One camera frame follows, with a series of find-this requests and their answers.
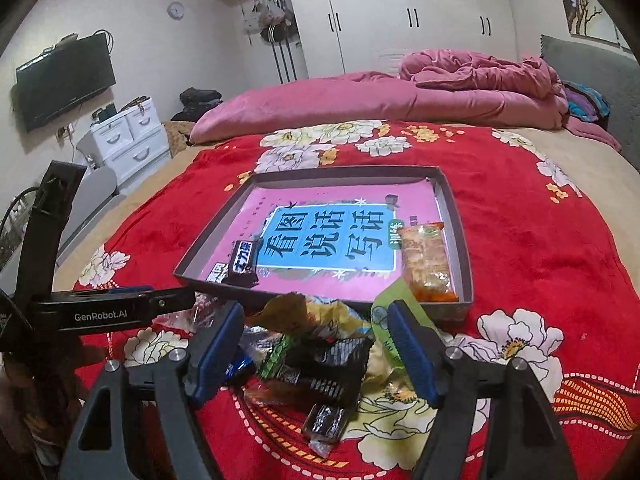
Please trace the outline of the small dark candy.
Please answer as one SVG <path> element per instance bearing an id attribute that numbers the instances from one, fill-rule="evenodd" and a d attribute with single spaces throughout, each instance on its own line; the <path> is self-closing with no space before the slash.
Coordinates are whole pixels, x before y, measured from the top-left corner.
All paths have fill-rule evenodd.
<path id="1" fill-rule="evenodd" d="M 350 411 L 324 404 L 314 404 L 302 427 L 309 448 L 321 458 L 328 458 L 334 445 L 343 437 Z"/>

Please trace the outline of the black snack packet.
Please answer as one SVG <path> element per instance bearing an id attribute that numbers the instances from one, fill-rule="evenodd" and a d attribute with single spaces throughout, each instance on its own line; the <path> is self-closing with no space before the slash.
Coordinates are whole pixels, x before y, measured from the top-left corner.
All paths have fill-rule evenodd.
<path id="1" fill-rule="evenodd" d="M 284 335 L 258 367 L 263 382 L 313 394 L 326 405 L 352 408 L 360 396 L 370 337 L 326 340 Z"/>

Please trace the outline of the black Snickers bar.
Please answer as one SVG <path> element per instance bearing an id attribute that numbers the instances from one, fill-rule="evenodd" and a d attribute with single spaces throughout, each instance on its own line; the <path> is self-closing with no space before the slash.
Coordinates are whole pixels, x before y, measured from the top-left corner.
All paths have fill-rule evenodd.
<path id="1" fill-rule="evenodd" d="M 224 284 L 252 288 L 258 283 L 257 255 L 260 240 L 235 240 Z"/>

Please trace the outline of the yellow snack packet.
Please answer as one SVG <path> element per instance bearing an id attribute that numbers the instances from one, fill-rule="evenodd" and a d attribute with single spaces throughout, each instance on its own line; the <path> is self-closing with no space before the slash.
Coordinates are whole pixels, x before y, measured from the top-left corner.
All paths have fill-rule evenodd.
<path id="1" fill-rule="evenodd" d="M 367 337 L 371 324 L 340 300 L 289 292 L 269 300 L 245 324 L 297 338 Z"/>

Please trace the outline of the green snack packet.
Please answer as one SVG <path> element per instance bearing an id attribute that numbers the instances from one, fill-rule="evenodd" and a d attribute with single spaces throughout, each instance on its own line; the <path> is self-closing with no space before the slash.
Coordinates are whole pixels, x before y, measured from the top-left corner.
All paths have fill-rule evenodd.
<path id="1" fill-rule="evenodd" d="M 411 382 L 402 357 L 410 347 L 406 339 L 411 338 L 411 329 L 421 326 L 435 334 L 438 330 L 403 278 L 390 283 L 374 298 L 370 319 L 375 340 L 381 344 L 393 373 Z"/>

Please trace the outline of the blue Oreo-style cookie packet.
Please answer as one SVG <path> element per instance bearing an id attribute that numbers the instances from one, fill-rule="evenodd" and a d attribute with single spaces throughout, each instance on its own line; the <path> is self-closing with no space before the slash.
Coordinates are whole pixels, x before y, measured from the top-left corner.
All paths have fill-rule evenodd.
<path id="1" fill-rule="evenodd" d="M 249 367 L 262 364 L 273 346 L 273 341 L 277 338 L 276 333 L 265 328 L 245 327 L 224 378 L 231 380 Z"/>

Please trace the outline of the white drawer cabinet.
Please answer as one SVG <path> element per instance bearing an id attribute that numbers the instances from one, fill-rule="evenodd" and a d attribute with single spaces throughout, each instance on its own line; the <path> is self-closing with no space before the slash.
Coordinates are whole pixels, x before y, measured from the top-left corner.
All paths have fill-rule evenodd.
<path id="1" fill-rule="evenodd" d="M 78 141 L 80 154 L 94 169 L 111 169 L 119 193 L 128 194 L 171 160 L 168 136 L 153 100 L 137 100 Z"/>

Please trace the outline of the pink and blue book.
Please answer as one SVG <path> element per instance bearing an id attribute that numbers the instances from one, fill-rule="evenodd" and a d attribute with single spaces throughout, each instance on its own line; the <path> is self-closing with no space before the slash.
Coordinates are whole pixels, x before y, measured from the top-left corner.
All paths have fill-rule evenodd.
<path id="1" fill-rule="evenodd" d="M 402 273 L 399 230 L 437 222 L 432 182 L 268 188 L 254 185 L 189 266 L 220 283 L 235 240 L 260 240 L 258 292 L 370 302 Z"/>

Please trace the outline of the pink quilt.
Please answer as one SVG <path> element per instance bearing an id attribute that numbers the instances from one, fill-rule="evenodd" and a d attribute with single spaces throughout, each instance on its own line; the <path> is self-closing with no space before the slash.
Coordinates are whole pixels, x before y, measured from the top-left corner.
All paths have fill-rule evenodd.
<path id="1" fill-rule="evenodd" d="M 622 148 L 602 127 L 570 114 L 561 78 L 542 58 L 513 62 L 451 49 L 409 53 L 395 76 L 358 72 L 244 92 L 206 112 L 190 141 L 205 144 L 358 119 L 567 129 L 615 151 Z"/>

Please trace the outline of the hanging bags on hooks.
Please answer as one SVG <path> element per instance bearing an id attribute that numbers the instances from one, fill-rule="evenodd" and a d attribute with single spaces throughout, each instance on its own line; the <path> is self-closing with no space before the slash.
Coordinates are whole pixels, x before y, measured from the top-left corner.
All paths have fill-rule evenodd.
<path id="1" fill-rule="evenodd" d="M 299 40 L 291 0 L 240 0 L 240 31 L 250 46 Z"/>

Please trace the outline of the grey headboard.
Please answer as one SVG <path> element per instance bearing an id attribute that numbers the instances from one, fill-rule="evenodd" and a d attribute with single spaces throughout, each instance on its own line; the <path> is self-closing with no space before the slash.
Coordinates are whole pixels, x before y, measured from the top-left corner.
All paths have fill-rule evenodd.
<path id="1" fill-rule="evenodd" d="M 600 92 L 611 107 L 606 130 L 639 170 L 639 64 L 635 58 L 580 42 L 540 36 L 541 57 L 563 80 Z"/>

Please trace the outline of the white wardrobe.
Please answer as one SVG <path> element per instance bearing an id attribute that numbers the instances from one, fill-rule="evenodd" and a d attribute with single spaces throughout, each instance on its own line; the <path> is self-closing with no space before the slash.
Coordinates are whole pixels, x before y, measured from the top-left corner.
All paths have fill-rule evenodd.
<path id="1" fill-rule="evenodd" d="M 518 56 L 509 0 L 290 1 L 311 77 L 393 74 L 404 55 L 428 49 Z"/>

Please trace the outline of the wall-mounted black television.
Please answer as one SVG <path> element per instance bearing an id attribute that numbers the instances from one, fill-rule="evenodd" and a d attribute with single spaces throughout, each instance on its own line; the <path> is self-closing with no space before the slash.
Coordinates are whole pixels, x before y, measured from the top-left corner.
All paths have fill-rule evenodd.
<path id="1" fill-rule="evenodd" d="M 26 132 L 116 84 L 105 34 L 55 47 L 17 67 L 14 107 Z"/>

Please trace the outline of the round wall clock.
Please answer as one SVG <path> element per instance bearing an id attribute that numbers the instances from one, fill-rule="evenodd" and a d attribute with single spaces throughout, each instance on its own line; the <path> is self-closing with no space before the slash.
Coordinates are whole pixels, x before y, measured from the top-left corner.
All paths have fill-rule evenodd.
<path id="1" fill-rule="evenodd" d="M 184 5 L 179 1 L 172 2 L 167 8 L 168 16 L 175 21 L 181 21 L 184 18 L 186 9 Z"/>

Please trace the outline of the floral wall painting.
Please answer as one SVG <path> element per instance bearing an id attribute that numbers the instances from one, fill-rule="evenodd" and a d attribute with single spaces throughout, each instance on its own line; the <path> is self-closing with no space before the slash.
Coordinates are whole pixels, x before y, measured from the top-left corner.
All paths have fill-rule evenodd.
<path id="1" fill-rule="evenodd" d="M 561 0 L 572 38 L 631 53 L 620 29 L 598 0 Z"/>

